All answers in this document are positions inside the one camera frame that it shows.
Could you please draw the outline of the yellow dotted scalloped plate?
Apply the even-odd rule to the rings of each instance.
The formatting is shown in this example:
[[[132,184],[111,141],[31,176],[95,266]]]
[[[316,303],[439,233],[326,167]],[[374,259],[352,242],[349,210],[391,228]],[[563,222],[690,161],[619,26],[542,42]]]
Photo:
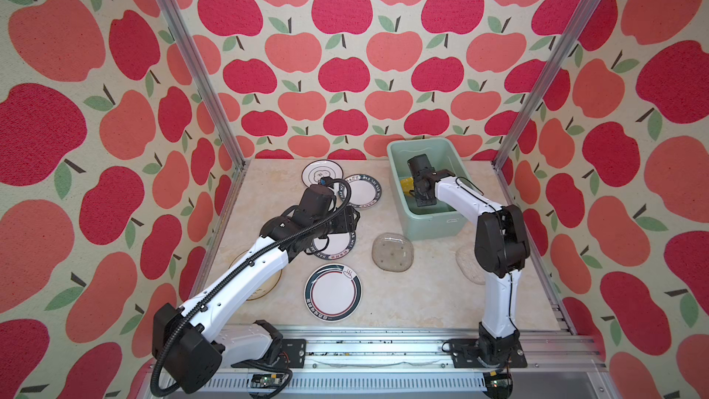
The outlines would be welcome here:
[[[407,197],[413,197],[415,193],[415,184],[413,177],[406,177],[400,180],[400,187],[403,194]]]

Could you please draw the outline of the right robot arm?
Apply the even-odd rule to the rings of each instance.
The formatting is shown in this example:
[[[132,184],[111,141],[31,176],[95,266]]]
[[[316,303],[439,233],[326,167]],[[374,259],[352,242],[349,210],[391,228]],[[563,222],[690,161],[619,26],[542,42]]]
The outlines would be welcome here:
[[[530,257],[524,216],[516,205],[491,201],[466,177],[447,169],[437,170],[424,154],[407,161],[419,206],[442,201],[476,223],[474,255],[486,272],[485,311],[472,350],[485,367],[508,363],[516,353],[520,332],[516,325],[519,283]]]

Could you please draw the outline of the white plate dark red-green rim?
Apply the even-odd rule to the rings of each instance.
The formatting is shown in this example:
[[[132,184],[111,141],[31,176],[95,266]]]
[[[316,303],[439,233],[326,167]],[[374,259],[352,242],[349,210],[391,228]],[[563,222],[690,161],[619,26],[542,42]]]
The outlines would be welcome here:
[[[320,321],[343,321],[360,305],[363,288],[359,275],[349,266],[332,263],[319,267],[306,281],[304,300]]]

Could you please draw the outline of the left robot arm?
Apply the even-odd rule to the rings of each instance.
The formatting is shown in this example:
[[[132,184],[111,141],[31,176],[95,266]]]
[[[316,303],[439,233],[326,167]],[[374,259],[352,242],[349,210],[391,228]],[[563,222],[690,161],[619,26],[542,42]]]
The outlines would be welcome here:
[[[293,371],[276,366],[282,335],[267,321],[255,321],[226,339],[219,335],[247,299],[315,238],[356,229],[358,215],[349,205],[351,195],[345,179],[323,177],[304,191],[297,205],[267,221],[246,255],[211,286],[180,307],[166,303],[158,309],[153,316],[153,396],[197,392],[223,366],[226,356],[236,365],[281,375],[269,398],[289,385]]]

